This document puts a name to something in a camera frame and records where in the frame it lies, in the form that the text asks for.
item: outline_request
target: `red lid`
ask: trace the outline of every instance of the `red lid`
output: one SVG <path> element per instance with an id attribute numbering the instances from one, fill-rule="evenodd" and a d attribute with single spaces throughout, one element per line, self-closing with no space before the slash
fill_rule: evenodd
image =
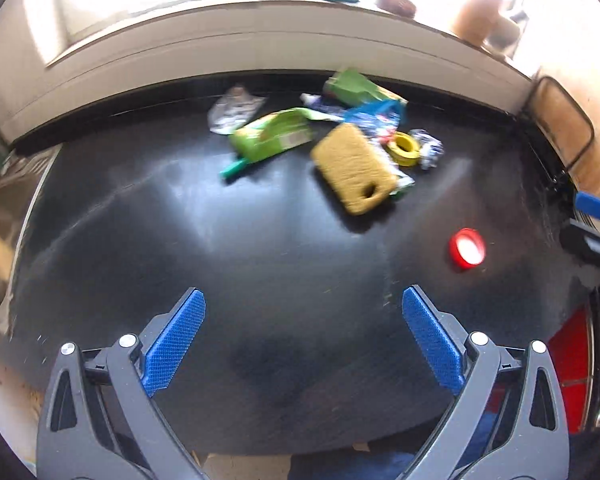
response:
<path id="1" fill-rule="evenodd" d="M 465 227 L 449 240 L 451 258 L 462 269 L 471 269 L 484 261 L 484 240 L 480 233 Z"/>

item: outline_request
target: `sponge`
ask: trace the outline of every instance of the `sponge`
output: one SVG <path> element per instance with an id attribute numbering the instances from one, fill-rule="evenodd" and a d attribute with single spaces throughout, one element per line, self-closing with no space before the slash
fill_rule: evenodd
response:
<path id="1" fill-rule="evenodd" d="M 375 208 L 398 182 L 353 124 L 333 129 L 312 149 L 311 158 L 352 215 Z"/>

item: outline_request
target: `blue handle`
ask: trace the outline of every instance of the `blue handle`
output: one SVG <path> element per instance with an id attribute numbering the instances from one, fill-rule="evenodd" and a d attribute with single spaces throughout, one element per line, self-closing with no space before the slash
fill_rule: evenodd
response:
<path id="1" fill-rule="evenodd" d="M 205 297 L 193 290 L 144 354 L 142 386 L 149 397 L 169 386 L 205 319 Z"/>
<path id="2" fill-rule="evenodd" d="M 583 191 L 576 195 L 575 206 L 578 211 L 600 220 L 600 198 Z"/>
<path id="3" fill-rule="evenodd" d="M 402 317 L 440 386 L 458 395 L 465 382 L 462 355 L 427 302 L 412 286 L 402 295 Z"/>

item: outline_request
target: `red object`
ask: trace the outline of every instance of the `red object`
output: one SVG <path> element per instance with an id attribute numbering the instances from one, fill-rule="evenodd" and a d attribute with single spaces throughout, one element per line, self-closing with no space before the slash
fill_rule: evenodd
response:
<path id="1" fill-rule="evenodd" d="M 485 252 L 484 240 L 474 229 L 460 229 L 449 240 L 451 258 L 462 269 L 480 265 L 484 261 Z"/>
<path id="2" fill-rule="evenodd" d="M 569 433 L 584 430 L 587 395 L 590 389 L 588 314 L 580 307 L 547 343 L 560 381 Z"/>

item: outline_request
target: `green snack bag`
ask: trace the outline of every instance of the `green snack bag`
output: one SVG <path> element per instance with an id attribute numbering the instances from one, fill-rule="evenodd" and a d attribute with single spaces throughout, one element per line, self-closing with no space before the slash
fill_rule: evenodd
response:
<path id="1" fill-rule="evenodd" d="M 249 164 L 309 142 L 313 133 L 307 119 L 339 120 L 308 108 L 290 108 L 259 118 L 229 136 L 241 158 L 224 168 L 220 175 L 229 180 Z"/>
<path id="2" fill-rule="evenodd" d="M 387 99 L 399 100 L 406 103 L 405 99 L 399 95 L 369 81 L 369 79 L 352 68 L 336 72 L 327 79 L 324 83 L 324 93 L 330 94 L 344 104 L 352 107 L 374 101 L 385 101 Z"/>

